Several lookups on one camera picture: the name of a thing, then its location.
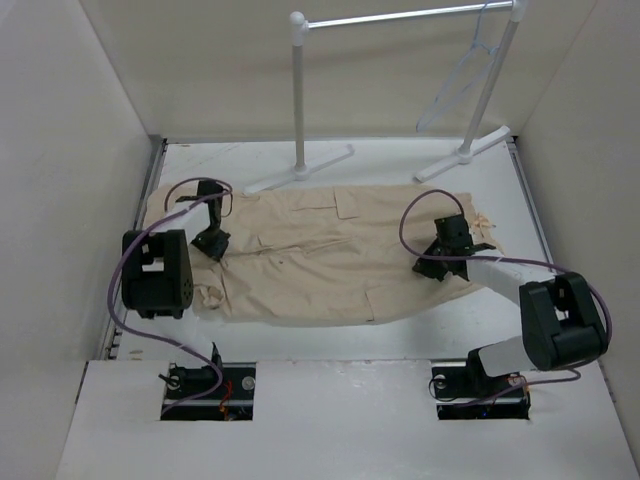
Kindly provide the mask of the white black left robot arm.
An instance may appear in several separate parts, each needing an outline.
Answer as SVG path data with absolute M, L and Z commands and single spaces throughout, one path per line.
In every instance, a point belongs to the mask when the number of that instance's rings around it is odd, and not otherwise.
M 197 251 L 220 261 L 230 234 L 222 227 L 223 204 L 233 202 L 233 188 L 224 181 L 196 177 L 171 187 L 161 201 L 158 218 L 122 237 L 122 257 L 109 287 L 109 299 L 120 286 L 124 307 L 158 323 L 157 333 L 143 338 L 175 346 L 202 361 L 190 375 L 190 386 L 206 399 L 224 387 L 224 373 L 215 345 L 196 338 L 184 316 L 196 293 L 190 254 Z

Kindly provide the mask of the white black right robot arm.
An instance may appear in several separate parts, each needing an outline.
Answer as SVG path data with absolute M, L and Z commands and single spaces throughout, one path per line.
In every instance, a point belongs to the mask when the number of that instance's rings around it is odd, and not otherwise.
M 437 219 L 436 236 L 413 271 L 444 281 L 458 277 L 515 304 L 521 334 L 469 352 L 463 394 L 497 395 L 523 371 L 552 371 L 588 363 L 608 350 L 610 337 L 587 280 L 543 262 L 515 262 L 488 243 L 473 242 L 462 214 Z

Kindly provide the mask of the light blue wire hanger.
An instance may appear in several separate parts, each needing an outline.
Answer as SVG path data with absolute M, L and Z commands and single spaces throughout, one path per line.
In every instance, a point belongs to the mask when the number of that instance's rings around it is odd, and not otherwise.
M 424 133 L 439 119 L 455 109 L 488 74 L 499 50 L 500 41 L 493 41 L 485 18 L 494 1 L 486 1 L 476 17 L 474 34 L 463 54 L 435 95 L 433 102 L 416 123 L 416 132 Z

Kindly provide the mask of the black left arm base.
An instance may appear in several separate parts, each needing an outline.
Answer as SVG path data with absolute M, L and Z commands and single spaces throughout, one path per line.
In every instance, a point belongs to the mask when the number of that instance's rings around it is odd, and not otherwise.
M 210 366 L 171 364 L 159 378 L 166 384 L 163 421 L 251 421 L 256 388 L 255 363 L 226 363 L 222 379 Z

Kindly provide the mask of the beige trousers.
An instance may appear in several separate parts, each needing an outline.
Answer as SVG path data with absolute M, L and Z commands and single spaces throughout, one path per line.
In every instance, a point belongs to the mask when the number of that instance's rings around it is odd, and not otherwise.
M 476 241 L 489 221 L 472 197 L 427 185 L 335 186 L 238 194 L 226 204 L 220 261 L 192 250 L 194 309 L 207 320 L 287 327 L 384 324 L 475 291 L 413 269 L 434 222 L 463 213 Z

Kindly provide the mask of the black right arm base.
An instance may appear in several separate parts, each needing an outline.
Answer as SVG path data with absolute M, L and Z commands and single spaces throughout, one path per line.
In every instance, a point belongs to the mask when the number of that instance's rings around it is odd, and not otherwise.
M 528 420 L 531 398 L 519 373 L 476 374 L 465 361 L 431 365 L 429 393 L 441 421 Z

